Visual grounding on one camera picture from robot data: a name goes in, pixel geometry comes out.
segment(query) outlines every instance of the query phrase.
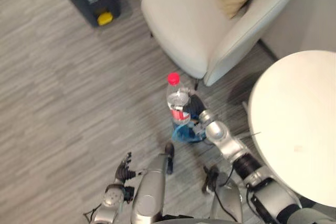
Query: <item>black cable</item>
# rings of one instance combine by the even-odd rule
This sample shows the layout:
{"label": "black cable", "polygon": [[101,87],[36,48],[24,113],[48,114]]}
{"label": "black cable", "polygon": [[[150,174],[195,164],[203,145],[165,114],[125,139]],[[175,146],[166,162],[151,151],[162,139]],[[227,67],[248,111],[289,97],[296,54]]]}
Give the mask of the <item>black cable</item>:
{"label": "black cable", "polygon": [[86,220],[88,221],[88,223],[91,223],[92,222],[92,217],[93,217],[93,214],[97,211],[97,209],[98,208],[100,208],[100,206],[101,206],[101,203],[98,205],[98,206],[96,206],[95,208],[93,208],[91,211],[89,211],[89,212],[85,212],[83,215],[84,215],[84,217],[86,218]]}
{"label": "black cable", "polygon": [[247,187],[247,191],[246,191],[246,203],[248,205],[248,207],[251,209],[251,211],[258,217],[260,218],[259,214],[255,212],[255,210],[252,208],[250,201],[249,201],[249,194],[250,194],[250,189]]}
{"label": "black cable", "polygon": [[225,181],[224,183],[218,185],[219,187],[225,186],[225,185],[229,182],[229,180],[230,180],[230,178],[231,178],[231,176],[232,176],[233,170],[234,170],[234,168],[233,168],[233,166],[232,166],[232,168],[231,168],[231,172],[230,172],[229,176],[227,177],[226,181]]}
{"label": "black cable", "polygon": [[[231,175],[232,175],[232,173],[233,173],[233,170],[234,170],[234,168],[233,168],[233,166],[232,166],[232,169],[231,169],[231,172],[230,172],[228,178],[226,179],[226,181],[225,181],[223,184],[220,184],[219,187],[225,186],[225,185],[228,183],[228,181],[229,181],[229,179],[231,178]],[[226,213],[227,213],[227,214],[228,214],[228,215],[229,215],[235,222],[238,222],[237,219],[236,219],[230,212],[228,212],[228,211],[225,209],[225,207],[223,206],[223,204],[222,204],[221,200],[219,199],[219,196],[218,196],[218,194],[217,194],[217,192],[216,192],[216,187],[214,188],[214,193],[215,193],[215,196],[216,196],[216,198],[217,198],[217,200],[218,200],[218,202],[219,202],[219,205],[221,206],[222,210],[223,210],[224,212],[226,212]]]}
{"label": "black cable", "polygon": [[217,194],[217,192],[216,192],[216,189],[214,190],[214,192],[215,192],[216,198],[217,198],[217,200],[218,200],[218,202],[219,202],[219,204],[220,204],[222,210],[223,210],[224,212],[226,212],[226,213],[227,213],[227,214],[228,214],[228,215],[229,215],[235,222],[238,222],[237,219],[236,219],[232,214],[230,214],[230,213],[223,207],[222,202],[221,202],[221,200],[219,199],[219,196],[218,196],[218,194]]}

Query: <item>silver robot arm segment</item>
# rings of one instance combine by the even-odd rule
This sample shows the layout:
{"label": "silver robot arm segment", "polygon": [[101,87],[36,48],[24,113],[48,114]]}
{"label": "silver robot arm segment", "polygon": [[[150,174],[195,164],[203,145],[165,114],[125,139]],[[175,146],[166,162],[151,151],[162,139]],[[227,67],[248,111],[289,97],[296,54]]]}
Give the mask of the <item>silver robot arm segment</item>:
{"label": "silver robot arm segment", "polygon": [[115,223],[124,201],[130,202],[133,199],[134,187],[124,186],[126,180],[136,176],[134,171],[129,170],[130,162],[129,152],[118,166],[113,184],[107,186],[102,203],[91,212],[90,224]]}
{"label": "silver robot arm segment", "polygon": [[300,200],[290,189],[278,181],[266,166],[253,157],[248,147],[231,136],[224,123],[214,114],[204,110],[199,117],[206,137],[214,143],[223,157],[228,160],[242,178],[248,191],[253,193],[251,201],[265,223],[273,224],[331,224],[330,217],[313,209],[302,209]]}
{"label": "silver robot arm segment", "polygon": [[148,166],[134,198],[131,223],[150,224],[161,220],[168,156],[159,154]]}

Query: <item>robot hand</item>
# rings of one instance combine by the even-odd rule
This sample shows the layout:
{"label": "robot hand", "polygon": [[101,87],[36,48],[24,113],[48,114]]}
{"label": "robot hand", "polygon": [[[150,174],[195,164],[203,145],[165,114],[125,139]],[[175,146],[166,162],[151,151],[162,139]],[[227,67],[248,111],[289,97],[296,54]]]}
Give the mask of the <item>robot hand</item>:
{"label": "robot hand", "polygon": [[204,110],[206,110],[203,102],[196,94],[190,94],[189,103],[183,106],[183,111],[190,115],[199,116]]}
{"label": "robot hand", "polygon": [[83,214],[91,224],[113,224],[122,210],[123,202],[133,200],[134,187],[124,186],[126,180],[134,178],[136,172],[129,170],[132,154],[127,153],[117,168],[114,183],[107,186],[103,201],[98,207]]}

